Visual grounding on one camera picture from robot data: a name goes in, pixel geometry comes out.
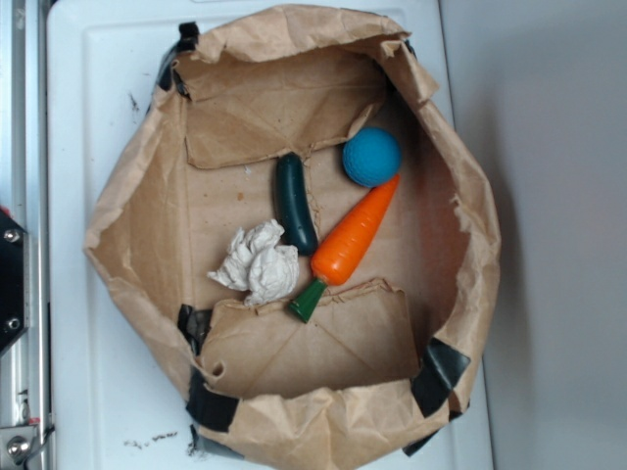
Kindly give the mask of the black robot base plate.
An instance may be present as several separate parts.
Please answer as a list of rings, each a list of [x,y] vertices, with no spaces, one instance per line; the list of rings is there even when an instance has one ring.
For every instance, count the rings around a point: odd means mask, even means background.
[[[1,208],[1,354],[23,334],[24,320],[24,230]]]

